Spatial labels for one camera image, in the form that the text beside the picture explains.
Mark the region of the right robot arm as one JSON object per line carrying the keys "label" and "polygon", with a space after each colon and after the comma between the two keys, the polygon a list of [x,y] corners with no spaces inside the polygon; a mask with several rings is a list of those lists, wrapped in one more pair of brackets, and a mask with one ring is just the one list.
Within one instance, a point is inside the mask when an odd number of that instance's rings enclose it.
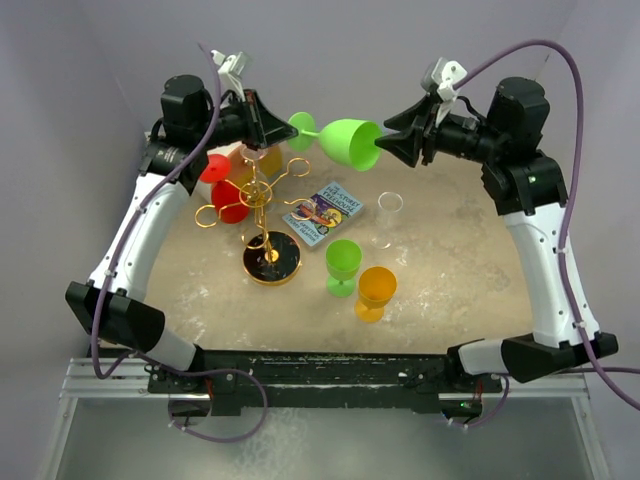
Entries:
{"label": "right robot arm", "polygon": [[507,373],[520,383],[618,352],[589,309],[570,242],[561,235],[569,196],[558,163],[538,147],[550,106],[534,80],[509,77],[496,87],[486,115],[436,114],[435,87],[384,121],[389,133],[376,145],[409,167],[431,163],[438,152],[481,166],[485,191],[516,246],[527,284],[532,332],[476,340],[447,351],[446,383],[467,391],[482,374]]}

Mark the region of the red plastic goblet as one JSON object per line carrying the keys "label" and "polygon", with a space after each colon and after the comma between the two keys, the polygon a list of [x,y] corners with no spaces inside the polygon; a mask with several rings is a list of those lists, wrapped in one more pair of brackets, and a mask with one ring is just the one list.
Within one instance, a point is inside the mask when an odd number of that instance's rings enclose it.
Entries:
{"label": "red plastic goblet", "polygon": [[226,224],[237,224],[249,214],[249,208],[241,202],[240,189],[229,180],[231,160],[218,153],[207,155],[208,163],[199,180],[211,187],[211,205],[218,219]]}

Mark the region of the orange plastic goblet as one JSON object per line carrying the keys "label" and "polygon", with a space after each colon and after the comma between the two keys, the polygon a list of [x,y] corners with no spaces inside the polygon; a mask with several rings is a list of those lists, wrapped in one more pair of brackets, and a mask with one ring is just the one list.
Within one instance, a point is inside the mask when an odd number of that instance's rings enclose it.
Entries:
{"label": "orange plastic goblet", "polygon": [[358,282],[358,299],[354,306],[357,318],[366,323],[380,321],[396,289],[397,279],[391,270],[382,266],[365,270]]}

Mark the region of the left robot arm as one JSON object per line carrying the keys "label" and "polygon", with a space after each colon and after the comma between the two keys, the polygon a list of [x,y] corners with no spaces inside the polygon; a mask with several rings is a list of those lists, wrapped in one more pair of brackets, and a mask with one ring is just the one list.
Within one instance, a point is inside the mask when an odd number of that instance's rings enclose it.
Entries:
{"label": "left robot arm", "polygon": [[160,104],[162,116],[116,236],[89,279],[69,284],[65,299],[90,336],[93,354],[101,340],[128,347],[172,368],[171,381],[194,392],[206,378],[197,346],[171,331],[164,313],[144,302],[153,265],[208,165],[208,150],[236,142],[265,149],[298,131],[272,114],[256,91],[210,93],[194,75],[167,80]]}

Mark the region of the green goblet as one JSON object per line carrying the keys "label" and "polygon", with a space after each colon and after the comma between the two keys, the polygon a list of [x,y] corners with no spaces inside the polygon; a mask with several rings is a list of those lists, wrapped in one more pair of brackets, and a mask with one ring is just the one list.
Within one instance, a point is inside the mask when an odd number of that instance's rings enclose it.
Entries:
{"label": "green goblet", "polygon": [[346,298],[354,292],[362,258],[360,246],[352,240],[339,239],[328,245],[325,253],[326,286],[332,295]]}
{"label": "green goblet", "polygon": [[297,112],[288,123],[298,131],[288,141],[294,151],[304,152],[317,143],[331,161],[358,172],[371,170],[380,157],[375,141],[382,136],[382,130],[372,121],[345,118],[318,130],[309,113]]}

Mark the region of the clear wine glass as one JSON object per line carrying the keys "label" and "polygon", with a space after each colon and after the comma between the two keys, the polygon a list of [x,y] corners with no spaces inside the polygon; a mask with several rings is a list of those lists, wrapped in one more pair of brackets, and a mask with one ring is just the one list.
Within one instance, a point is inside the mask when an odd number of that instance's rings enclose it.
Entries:
{"label": "clear wine glass", "polygon": [[269,180],[261,167],[261,161],[267,156],[268,151],[265,149],[254,150],[243,146],[240,153],[244,165],[249,168],[249,179],[244,190],[250,195],[261,194],[265,203],[264,212],[270,213],[274,209],[274,205],[270,201],[272,194],[268,190]]}

